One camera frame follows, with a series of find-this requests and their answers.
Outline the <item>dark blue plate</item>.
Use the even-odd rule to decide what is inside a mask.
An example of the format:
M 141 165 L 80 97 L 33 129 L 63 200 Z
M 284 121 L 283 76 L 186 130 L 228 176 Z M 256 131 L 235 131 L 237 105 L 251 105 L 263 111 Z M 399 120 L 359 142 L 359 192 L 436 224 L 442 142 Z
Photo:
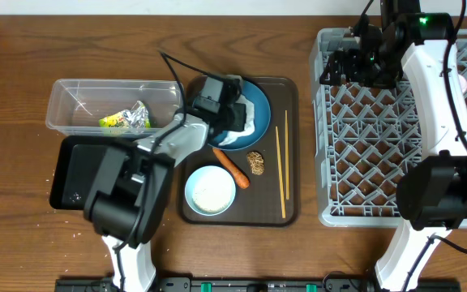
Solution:
M 227 131 L 210 140 L 208 144 L 212 147 L 219 148 L 225 151 L 237 151 L 244 148 L 249 148 L 257 143 L 267 131 L 271 122 L 271 107 L 267 95 L 263 90 L 250 79 L 244 79 L 244 95 L 249 101 L 255 105 L 255 131 L 249 135 L 236 140 L 230 145 L 220 147 L 218 144 L 226 137 Z

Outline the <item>white napkin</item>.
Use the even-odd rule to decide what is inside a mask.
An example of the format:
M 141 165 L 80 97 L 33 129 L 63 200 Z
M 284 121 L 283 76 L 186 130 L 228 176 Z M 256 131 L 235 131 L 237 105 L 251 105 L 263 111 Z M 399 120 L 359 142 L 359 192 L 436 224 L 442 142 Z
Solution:
M 249 136 L 255 131 L 255 105 L 244 95 L 245 81 L 240 75 L 229 75 L 240 81 L 241 93 L 238 98 L 238 104 L 243 104 L 245 108 L 246 119 L 243 123 L 242 131 L 227 131 L 226 137 L 218 144 L 220 147 L 230 145 L 241 137 Z

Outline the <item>pink plastic cup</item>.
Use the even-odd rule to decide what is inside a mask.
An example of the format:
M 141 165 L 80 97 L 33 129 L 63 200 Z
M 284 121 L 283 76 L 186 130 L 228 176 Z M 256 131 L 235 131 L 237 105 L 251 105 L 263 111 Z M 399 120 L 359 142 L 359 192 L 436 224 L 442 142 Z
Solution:
M 461 91 L 465 93 L 467 91 L 467 79 L 463 75 L 458 75 L 461 86 Z

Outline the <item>yellow foil snack wrapper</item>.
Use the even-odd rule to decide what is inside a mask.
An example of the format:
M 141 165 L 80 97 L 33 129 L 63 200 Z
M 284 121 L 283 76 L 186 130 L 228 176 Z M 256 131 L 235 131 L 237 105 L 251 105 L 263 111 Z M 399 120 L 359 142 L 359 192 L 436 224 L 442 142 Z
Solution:
M 137 101 L 131 109 L 124 109 L 99 120 L 99 126 L 111 135 L 127 133 L 140 134 L 151 128 L 147 107 L 142 101 Z

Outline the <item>wooden chopstick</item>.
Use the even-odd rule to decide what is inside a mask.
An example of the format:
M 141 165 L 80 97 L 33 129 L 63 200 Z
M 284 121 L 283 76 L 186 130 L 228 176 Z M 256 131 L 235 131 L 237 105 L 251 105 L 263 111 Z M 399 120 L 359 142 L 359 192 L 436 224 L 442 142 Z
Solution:
M 276 160 L 277 160 L 277 173 L 279 180 L 279 192 L 280 192 L 280 202 L 281 202 L 281 217 L 286 218 L 285 211 L 285 193 L 284 193 L 284 181 L 282 174 L 282 163 L 281 163 L 281 146 L 280 146 L 280 136 L 279 128 L 275 126 L 275 135 L 276 135 Z
M 290 185 L 289 185 L 289 120 L 288 120 L 288 110 L 285 110 L 285 198 L 289 200 L 290 198 Z

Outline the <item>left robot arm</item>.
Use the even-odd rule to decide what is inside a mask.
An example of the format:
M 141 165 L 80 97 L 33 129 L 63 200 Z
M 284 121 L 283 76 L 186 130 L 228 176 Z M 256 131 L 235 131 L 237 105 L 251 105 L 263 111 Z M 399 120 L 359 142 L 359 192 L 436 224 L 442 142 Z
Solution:
M 223 131 L 243 131 L 245 80 L 209 76 L 190 105 L 158 132 L 134 142 L 114 140 L 92 180 L 84 217 L 112 254 L 113 286 L 147 291 L 156 276 L 150 241 L 161 223 L 174 168 Z

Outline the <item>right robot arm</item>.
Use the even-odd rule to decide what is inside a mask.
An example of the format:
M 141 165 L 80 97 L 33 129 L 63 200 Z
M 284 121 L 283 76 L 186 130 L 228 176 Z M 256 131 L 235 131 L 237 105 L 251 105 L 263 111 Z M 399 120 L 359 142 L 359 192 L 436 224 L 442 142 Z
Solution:
M 457 70 L 461 23 L 417 1 L 383 1 L 381 24 L 362 14 L 356 49 L 337 50 L 321 84 L 389 89 L 406 78 L 421 126 L 422 161 L 396 187 L 401 223 L 362 291 L 412 291 L 431 254 L 467 219 L 467 108 Z

